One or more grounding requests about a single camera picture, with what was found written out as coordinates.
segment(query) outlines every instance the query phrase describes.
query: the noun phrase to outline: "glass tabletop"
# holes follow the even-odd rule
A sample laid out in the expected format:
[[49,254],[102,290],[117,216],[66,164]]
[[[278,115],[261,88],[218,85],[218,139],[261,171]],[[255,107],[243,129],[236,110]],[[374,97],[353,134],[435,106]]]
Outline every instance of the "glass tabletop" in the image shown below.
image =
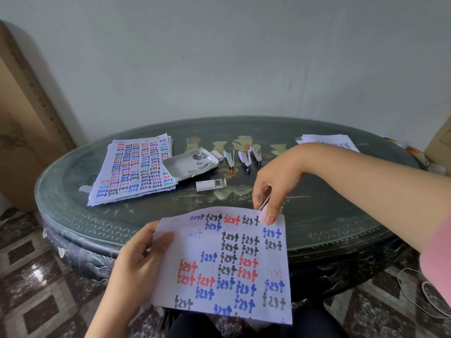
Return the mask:
[[[159,123],[104,137],[79,147],[55,161],[37,182],[35,196],[44,219],[82,239],[120,248],[146,223],[210,206],[252,208],[252,188],[258,172],[254,163],[250,172],[235,157],[230,172],[222,161],[200,176],[180,182],[173,191],[87,206],[88,193],[79,191],[93,185],[106,149],[112,140],[155,137],[167,133],[174,139],[173,154],[197,148],[209,151],[247,150],[258,143],[262,148],[262,166],[295,146],[303,134],[346,134],[364,154],[418,167],[416,161],[397,145],[366,131],[320,121],[233,116],[190,119]],[[227,178],[227,187],[196,192],[195,182]],[[367,233],[388,232],[372,217],[336,193],[322,179],[308,175],[285,199],[288,250],[341,244],[362,238]]]

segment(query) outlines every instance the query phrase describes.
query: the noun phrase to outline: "brown cardboard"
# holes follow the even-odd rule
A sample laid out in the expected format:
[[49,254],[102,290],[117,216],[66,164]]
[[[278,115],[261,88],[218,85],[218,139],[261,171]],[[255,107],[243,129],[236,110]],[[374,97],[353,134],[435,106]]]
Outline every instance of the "brown cardboard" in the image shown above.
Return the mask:
[[435,134],[424,154],[433,163],[445,166],[447,176],[451,177],[451,116]]
[[35,210],[34,184],[75,144],[7,27],[0,22],[0,192]]

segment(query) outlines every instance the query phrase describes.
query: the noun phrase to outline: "oval table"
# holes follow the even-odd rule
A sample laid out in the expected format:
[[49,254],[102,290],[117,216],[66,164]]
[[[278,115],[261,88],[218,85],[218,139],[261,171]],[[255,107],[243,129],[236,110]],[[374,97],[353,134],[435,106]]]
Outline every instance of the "oval table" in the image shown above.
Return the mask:
[[[262,147],[262,166],[295,146],[303,134],[347,134],[364,154],[418,168],[405,150],[380,136],[305,119],[216,117],[124,131],[66,154],[49,166],[37,182],[36,201],[44,222],[43,235],[76,272],[106,283],[121,246],[147,222],[209,206],[252,208],[252,187],[258,168],[253,164],[247,173],[239,161],[232,172],[222,161],[216,169],[180,182],[173,191],[87,206],[88,193],[79,188],[93,184],[112,140],[164,133],[174,139],[174,155],[197,148],[219,152],[247,150],[258,143]],[[225,189],[196,192],[196,181],[224,177]],[[293,301],[312,296],[325,298],[361,284],[389,267],[408,247],[316,176],[303,179],[286,198],[282,213]]]

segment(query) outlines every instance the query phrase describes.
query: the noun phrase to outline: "pink sleeve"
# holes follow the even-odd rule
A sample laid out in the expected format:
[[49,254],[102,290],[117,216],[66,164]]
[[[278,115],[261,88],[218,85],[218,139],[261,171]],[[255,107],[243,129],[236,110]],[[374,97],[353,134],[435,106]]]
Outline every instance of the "pink sleeve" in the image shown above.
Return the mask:
[[432,235],[420,255],[421,271],[451,305],[451,216]]

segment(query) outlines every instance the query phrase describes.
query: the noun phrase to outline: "tiled floor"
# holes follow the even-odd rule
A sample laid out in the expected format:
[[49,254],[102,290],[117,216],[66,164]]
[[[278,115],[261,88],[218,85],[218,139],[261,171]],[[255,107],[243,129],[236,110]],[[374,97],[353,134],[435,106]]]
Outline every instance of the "tiled floor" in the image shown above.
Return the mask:
[[[401,292],[396,275],[404,266],[418,269],[418,254],[325,301],[351,337],[451,337],[451,320],[427,316]],[[403,273],[401,284],[408,297],[439,315],[416,273]],[[0,338],[83,337],[103,292],[51,253],[34,214],[9,210],[0,217]],[[212,319],[225,337],[237,337],[246,326],[235,318]],[[154,308],[141,309],[129,337],[163,337],[161,320]]]

